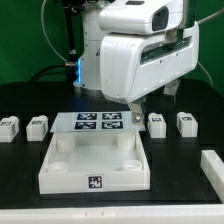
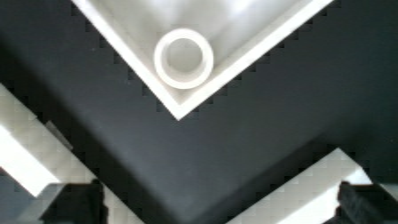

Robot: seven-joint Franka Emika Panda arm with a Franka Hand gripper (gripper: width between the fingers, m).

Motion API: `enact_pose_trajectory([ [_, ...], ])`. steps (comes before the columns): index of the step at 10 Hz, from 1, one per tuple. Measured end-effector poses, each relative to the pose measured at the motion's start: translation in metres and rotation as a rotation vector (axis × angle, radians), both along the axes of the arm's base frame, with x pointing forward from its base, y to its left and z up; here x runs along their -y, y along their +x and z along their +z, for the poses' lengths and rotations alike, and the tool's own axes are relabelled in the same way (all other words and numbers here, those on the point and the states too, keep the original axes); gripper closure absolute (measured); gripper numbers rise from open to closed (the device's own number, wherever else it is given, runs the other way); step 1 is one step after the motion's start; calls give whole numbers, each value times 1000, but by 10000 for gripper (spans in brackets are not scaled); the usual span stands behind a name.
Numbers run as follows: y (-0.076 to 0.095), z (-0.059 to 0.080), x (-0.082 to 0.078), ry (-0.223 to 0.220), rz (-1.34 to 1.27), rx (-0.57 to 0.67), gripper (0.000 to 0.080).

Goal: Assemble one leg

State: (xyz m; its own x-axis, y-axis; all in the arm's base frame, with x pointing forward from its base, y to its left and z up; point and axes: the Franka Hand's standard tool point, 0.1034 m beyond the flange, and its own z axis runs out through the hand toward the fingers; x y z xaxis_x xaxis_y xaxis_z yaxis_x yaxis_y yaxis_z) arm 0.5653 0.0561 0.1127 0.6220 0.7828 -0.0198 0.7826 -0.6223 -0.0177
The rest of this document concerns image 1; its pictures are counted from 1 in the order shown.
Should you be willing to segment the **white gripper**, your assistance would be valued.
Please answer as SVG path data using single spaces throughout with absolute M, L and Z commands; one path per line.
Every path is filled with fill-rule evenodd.
M 180 41 L 166 43 L 165 39 L 164 33 L 150 36 L 108 34 L 103 38 L 100 48 L 102 93 L 111 101 L 130 103 L 134 124 L 144 123 L 141 97 L 166 84 L 161 103 L 164 107 L 173 107 L 180 86 L 177 78 L 196 67 L 197 24 L 185 29 Z

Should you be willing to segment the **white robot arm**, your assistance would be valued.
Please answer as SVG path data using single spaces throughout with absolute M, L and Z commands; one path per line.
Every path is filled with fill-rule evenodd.
M 129 106 L 142 124 L 143 102 L 160 87 L 173 95 L 198 61 L 199 25 L 190 0 L 89 0 L 75 89 Z

